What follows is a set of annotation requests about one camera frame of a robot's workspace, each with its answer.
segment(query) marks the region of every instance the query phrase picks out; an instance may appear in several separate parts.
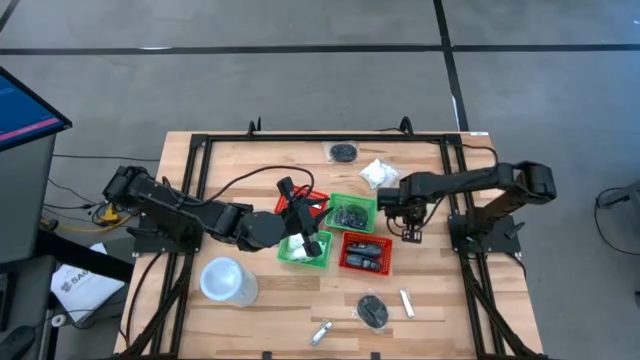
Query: red plastic basket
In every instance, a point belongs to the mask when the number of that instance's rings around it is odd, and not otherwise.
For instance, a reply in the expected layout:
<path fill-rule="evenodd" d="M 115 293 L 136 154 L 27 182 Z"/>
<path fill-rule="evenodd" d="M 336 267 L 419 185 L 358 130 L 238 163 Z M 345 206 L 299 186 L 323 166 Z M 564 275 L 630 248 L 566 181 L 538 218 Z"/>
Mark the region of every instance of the red plastic basket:
<path fill-rule="evenodd" d="M 347 265 L 347 245 L 351 243 L 372 243 L 380 246 L 382 248 L 382 255 L 377 259 L 380 262 L 380 272 L 375 272 L 371 270 L 359 269 L 356 267 L 351 267 Z M 345 231 L 342 235 L 342 251 L 340 252 L 340 267 L 351 270 L 360 270 L 370 274 L 384 275 L 388 276 L 389 271 L 391 270 L 391 245 L 392 242 L 390 239 L 382 238 L 378 236 L 361 234 L 361 233 L 352 233 Z"/>
<path fill-rule="evenodd" d="M 300 189 L 300 186 L 294 185 L 293 186 L 293 192 L 295 193 L 296 191 L 298 191 L 298 189 Z M 306 194 L 309 191 L 309 189 L 305 188 L 304 190 L 302 190 L 300 192 L 300 194 Z M 327 194 L 323 194 L 319 191 L 312 191 L 311 195 L 309 195 L 309 199 L 328 199 L 329 195 Z M 326 208 L 327 208 L 327 203 L 328 201 L 323 202 L 322 204 L 318 204 L 318 207 L 312 206 L 311 207 L 311 215 L 316 216 L 318 214 L 320 214 L 321 212 L 323 212 Z M 284 210 L 284 208 L 287 207 L 287 199 L 284 198 L 284 196 L 280 196 L 280 199 L 278 199 L 278 203 L 276 203 L 276 208 L 274 210 L 274 212 L 276 214 L 280 214 L 282 212 L 282 210 Z"/>

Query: clear plastic cup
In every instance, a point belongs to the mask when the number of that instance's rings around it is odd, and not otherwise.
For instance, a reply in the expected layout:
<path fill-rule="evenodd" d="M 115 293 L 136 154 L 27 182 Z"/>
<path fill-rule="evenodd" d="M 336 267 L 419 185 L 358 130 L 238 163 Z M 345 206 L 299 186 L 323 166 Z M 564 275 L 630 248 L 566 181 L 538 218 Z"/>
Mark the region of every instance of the clear plastic cup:
<path fill-rule="evenodd" d="M 258 297 L 258 281 L 239 262 L 219 257 L 211 261 L 200 274 L 200 289 L 206 297 L 237 306 L 251 305 Z"/>

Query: gray floor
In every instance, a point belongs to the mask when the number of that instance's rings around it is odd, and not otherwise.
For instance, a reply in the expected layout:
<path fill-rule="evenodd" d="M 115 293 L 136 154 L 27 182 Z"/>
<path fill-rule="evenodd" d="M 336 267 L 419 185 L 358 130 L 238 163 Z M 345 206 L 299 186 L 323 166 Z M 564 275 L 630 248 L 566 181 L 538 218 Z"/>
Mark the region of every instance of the gray floor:
<path fill-rule="evenodd" d="M 444 3 L 453 44 L 640 42 L 640 5 L 631 0 Z M 0 48 L 439 39 L 431 1 L 21 0 Z M 601 189 L 640 179 L 640 53 L 465 53 L 455 60 L 471 130 L 489 131 L 503 160 L 540 161 L 555 173 L 558 199 L 516 215 L 527 222 L 522 243 L 545 351 L 640 358 L 640 259 L 607 248 L 593 223 Z M 241 130 L 258 116 L 268 130 L 375 129 L 403 115 L 420 130 L 457 127 L 440 53 L 4 56 L 0 65 L 74 121 L 58 136 L 58 153 L 159 157 L 168 130 Z M 51 178 L 99 199 L 121 163 L 56 159 Z M 76 203 L 56 188 L 47 201 Z M 640 252 L 634 216 L 625 204 L 600 214 L 612 242 Z M 68 234 L 85 244 L 121 236 Z M 57 358 L 107 356 L 117 323 L 64 329 Z"/>

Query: computer screen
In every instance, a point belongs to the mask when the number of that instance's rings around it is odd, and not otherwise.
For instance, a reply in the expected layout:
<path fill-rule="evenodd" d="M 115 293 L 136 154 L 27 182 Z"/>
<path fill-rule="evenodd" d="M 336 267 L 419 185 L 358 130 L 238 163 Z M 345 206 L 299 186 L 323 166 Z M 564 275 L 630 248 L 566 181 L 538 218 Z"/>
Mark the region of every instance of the computer screen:
<path fill-rule="evenodd" d="M 71 122 L 0 68 L 0 151 L 71 127 Z"/>

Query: wooden plank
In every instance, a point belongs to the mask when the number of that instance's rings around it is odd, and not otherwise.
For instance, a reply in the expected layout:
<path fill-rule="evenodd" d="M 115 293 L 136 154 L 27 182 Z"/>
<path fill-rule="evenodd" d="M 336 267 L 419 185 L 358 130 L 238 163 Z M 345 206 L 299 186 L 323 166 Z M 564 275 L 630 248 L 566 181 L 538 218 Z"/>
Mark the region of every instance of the wooden plank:
<path fill-rule="evenodd" d="M 180 188 L 191 133 L 167 134 L 158 176 L 167 176 Z M 463 134 L 470 145 L 492 146 L 488 136 Z M 217 192 L 233 178 L 266 165 L 300 165 L 313 172 L 319 191 L 342 192 L 375 197 L 375 192 L 358 176 L 376 158 L 393 163 L 405 176 L 416 171 L 442 172 L 440 150 L 427 143 L 359 144 L 359 157 L 353 164 L 333 165 L 326 161 L 322 144 L 317 142 L 220 142 L 214 144 L 205 197 Z M 464 149 L 469 169 L 491 166 L 493 157 L 486 150 Z M 199 162 L 190 189 L 195 192 Z M 276 182 L 291 176 L 304 184 L 304 173 L 274 170 L 256 174 L 232 186 L 221 200 L 253 204 L 256 210 L 272 211 L 278 199 Z M 499 191 L 474 194 L 478 204 L 487 203 Z M 277 248 L 257 253 L 241 253 L 205 236 L 201 252 L 195 257 L 184 322 L 181 358 L 256 358 L 272 351 L 276 358 L 368 358 L 372 351 L 384 358 L 472 358 L 473 341 L 457 255 L 451 250 L 447 229 L 448 206 L 441 206 L 428 227 L 423 243 L 404 243 L 393 237 L 382 213 L 375 219 L 375 234 L 393 238 L 392 268 L 389 277 L 369 275 L 338 267 L 342 231 L 333 234 L 329 266 L 315 269 L 276 260 Z M 238 260 L 253 272 L 259 282 L 258 298 L 250 307 L 236 308 L 207 299 L 199 290 L 204 266 L 219 256 Z M 134 289 L 152 256 L 136 261 L 131 282 Z M 134 337 L 156 309 L 166 264 L 163 256 L 149 273 L 140 292 L 132 329 Z M 522 270 L 506 256 L 492 255 L 489 269 L 496 301 L 518 335 L 535 351 L 541 351 L 533 310 Z M 399 289 L 411 294 L 416 317 L 405 316 Z M 389 306 L 390 322 L 380 333 L 354 317 L 354 306 L 363 294 L 375 291 Z M 127 301 L 128 310 L 131 293 Z M 324 320 L 334 328 L 320 344 L 309 344 Z M 163 336 L 168 350 L 173 316 Z M 486 318 L 483 327 L 488 329 Z M 489 343 L 489 332 L 485 338 Z M 116 351 L 124 348 L 118 340 Z"/>

